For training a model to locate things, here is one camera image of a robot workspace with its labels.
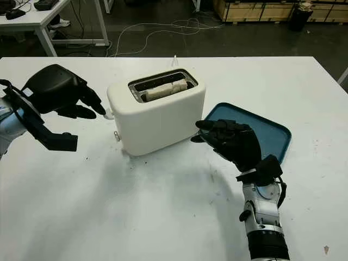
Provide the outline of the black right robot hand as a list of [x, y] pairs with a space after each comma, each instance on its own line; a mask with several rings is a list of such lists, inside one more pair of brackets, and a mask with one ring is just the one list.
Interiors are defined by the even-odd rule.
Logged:
[[254, 130], [234, 120], [199, 120], [199, 129], [191, 138], [194, 143], [206, 143], [225, 160], [235, 164], [240, 172], [254, 169], [261, 161], [261, 149]]

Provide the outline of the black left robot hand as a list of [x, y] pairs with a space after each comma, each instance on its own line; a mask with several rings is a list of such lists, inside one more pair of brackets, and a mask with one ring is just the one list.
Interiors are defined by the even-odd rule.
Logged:
[[21, 91], [40, 114], [55, 111], [72, 119], [95, 119], [97, 114], [106, 114], [101, 99], [87, 81], [58, 64], [38, 71]]

